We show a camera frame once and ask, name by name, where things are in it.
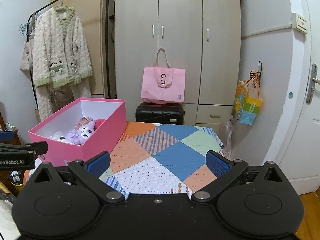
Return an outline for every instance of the wall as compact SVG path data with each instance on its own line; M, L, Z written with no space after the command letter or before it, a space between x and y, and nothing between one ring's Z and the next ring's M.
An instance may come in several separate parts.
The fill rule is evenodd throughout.
M296 4L300 4L299 0L242 0L242 36L291 24L292 6ZM252 126L235 125L232 159L239 158L250 165L261 165L267 153L271 160L276 157L285 128L291 121L288 104L283 112L289 89L295 97L300 84L299 80L298 84L293 82L301 73L303 60L303 48L299 53L301 44L297 44L297 39L302 36L295 32L286 29L242 39L239 78L248 79L249 72L257 70L259 60L262 61L261 93L264 104ZM295 102L292 100L289 103L292 107Z
M50 0L0 0L0 111L7 122L19 128L23 142L37 124L30 76L19 69L26 36L19 25Z

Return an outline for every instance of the wardrobe door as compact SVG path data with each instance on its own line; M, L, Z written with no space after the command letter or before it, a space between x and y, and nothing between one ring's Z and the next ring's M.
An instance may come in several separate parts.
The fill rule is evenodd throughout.
M184 125L196 125L196 117L197 117L197 104L182 104L184 114Z
M153 65L158 48L157 24L158 0L116 0L117 98L141 101L143 70Z
M233 105L237 87L240 0L203 0L203 56L200 104Z
M159 0L159 47L172 67L186 70L184 103L197 104L201 73L202 0ZM161 55L159 66L166 67Z

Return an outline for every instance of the blue gripper pad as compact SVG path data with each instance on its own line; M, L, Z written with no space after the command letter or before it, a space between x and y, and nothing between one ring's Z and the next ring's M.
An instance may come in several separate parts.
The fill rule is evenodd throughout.
M100 153L84 163L84 168L99 178L110 167L110 154Z
M218 154L215 153L214 155L210 151L207 152L205 162L208 169L218 178L231 169L232 162L221 155L219 157L216 155Z

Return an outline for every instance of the drawer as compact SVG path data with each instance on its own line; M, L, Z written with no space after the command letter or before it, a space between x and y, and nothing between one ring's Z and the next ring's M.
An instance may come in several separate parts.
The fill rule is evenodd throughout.
M212 128L215 133L219 136L219 131L220 131L220 124L213 124L213 123L196 123L197 127L208 127Z
M196 123L220 124L227 121L233 106L199 105Z

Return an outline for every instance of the clothes hanger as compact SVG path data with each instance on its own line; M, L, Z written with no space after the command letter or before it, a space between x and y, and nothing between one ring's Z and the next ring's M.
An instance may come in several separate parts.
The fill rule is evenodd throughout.
M66 10L67 8L72 11L68 6L63 5L63 0L61 0L61 4L56 6L57 9L59 10Z
M21 24L19 26L19 32L21 33L21 36L23 35L29 35L29 38L33 38L35 36L35 26L34 23L36 22L37 18L41 15L41 11L37 12L34 16L34 14L32 14L32 20Z

